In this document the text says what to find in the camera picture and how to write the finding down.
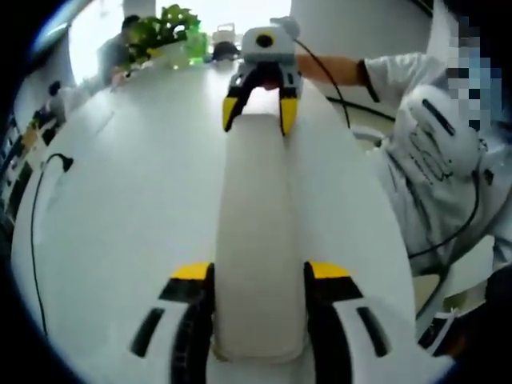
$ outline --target white cylindrical object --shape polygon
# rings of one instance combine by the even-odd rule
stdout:
[[[286,362],[306,336],[284,140],[273,115],[242,115],[227,137],[215,255],[215,343],[228,359]]]

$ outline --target green leaves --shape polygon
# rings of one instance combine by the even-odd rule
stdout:
[[[190,11],[173,4],[162,8],[160,18],[143,18],[132,29],[134,42],[147,51],[186,40],[186,31],[200,23],[198,16]]]

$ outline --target potted plant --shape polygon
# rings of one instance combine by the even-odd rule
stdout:
[[[186,32],[199,24],[198,16],[178,4],[163,7],[160,17],[149,16],[133,28],[135,44],[132,51],[137,58],[162,57],[172,66],[188,63],[184,44]]]

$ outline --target cable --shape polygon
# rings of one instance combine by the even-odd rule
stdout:
[[[480,182],[478,179],[477,172],[474,171],[471,174],[471,177],[473,178],[473,183],[474,183],[474,207],[473,207],[473,211],[471,212],[471,214],[468,217],[468,219],[466,220],[466,222],[464,224],[462,224],[461,227],[458,230],[456,230],[451,236],[444,239],[439,244],[436,244],[435,246],[431,246],[431,247],[427,248],[426,250],[422,250],[420,252],[410,254],[409,258],[416,258],[417,256],[422,256],[424,254],[428,254],[428,253],[432,252],[433,250],[436,250],[437,248],[445,246],[446,244],[448,244],[449,242],[451,242],[452,240],[454,240],[455,238],[460,236],[460,234],[462,232],[464,232],[468,226],[470,226],[471,222],[473,221],[474,217],[477,214],[477,210],[478,210],[478,206],[479,206],[479,202],[480,202]]]
[[[395,122],[396,119],[392,118],[388,114],[384,114],[383,112],[379,112],[378,110],[374,110],[372,108],[369,108],[368,106],[362,106],[361,104],[356,104],[355,102],[342,102],[338,98],[332,98],[331,96],[326,96],[326,99],[330,102],[335,102],[337,104],[345,104],[349,108],[354,108],[356,110],[363,110],[365,112],[368,112],[369,114],[374,114],[375,116],[379,116],[380,118],[384,118],[385,120],[388,120],[390,122]]]
[[[39,292],[38,274],[36,271],[35,256],[34,256],[34,214],[35,214],[35,208],[36,208],[36,205],[38,202],[39,188],[41,187],[42,178],[45,174],[46,166],[50,163],[52,158],[60,158],[62,160],[62,169],[64,170],[64,172],[67,172],[71,168],[71,166],[73,165],[73,162],[74,162],[74,160],[72,158],[68,158],[67,156],[64,156],[63,154],[52,154],[51,156],[49,156],[48,159],[44,163],[41,174],[39,175],[38,185],[36,186],[35,193],[34,193],[34,201],[32,202],[32,214],[30,215],[30,253],[32,256],[32,271],[34,273],[35,292],[36,292],[36,295],[38,296],[39,310],[41,312],[42,331],[45,334],[45,336],[48,336],[48,330],[46,328],[46,316],[45,316],[44,308],[42,306],[41,293]]]
[[[315,60],[315,62],[318,64],[318,66],[320,66],[320,68],[322,68],[322,70],[324,71],[324,73],[326,74],[326,76],[328,77],[330,83],[332,84],[332,86],[334,87],[334,89],[336,90],[336,93],[338,94],[338,97],[340,99],[340,102],[342,104],[342,107],[343,107],[343,112],[345,113],[345,118],[346,118],[346,124],[347,126],[349,127],[350,129],[350,119],[349,119],[349,111],[348,109],[346,108],[346,101],[345,99],[343,98],[342,96],[342,92],[339,90],[338,86],[336,85],[336,81],[334,80],[333,76],[330,74],[329,70],[326,68],[326,66],[323,65],[323,62],[313,53],[311,52],[311,50],[305,46],[302,42],[300,42],[299,40],[295,40],[295,42],[297,44],[299,44],[310,56],[313,60]]]

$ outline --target yellow pad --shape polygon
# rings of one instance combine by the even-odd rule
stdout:
[[[348,278],[348,270],[330,262],[309,262],[313,268],[314,278]]]
[[[222,104],[222,127],[227,130],[227,122],[230,120],[231,111],[233,110],[234,104],[237,102],[237,98],[225,98]]]
[[[281,100],[281,119],[282,119],[282,132],[287,135],[291,132],[291,127],[295,123],[297,117],[297,99],[284,98]]]
[[[196,262],[189,266],[182,266],[171,275],[171,278],[179,278],[180,280],[204,280],[208,266],[210,266],[209,262]]]

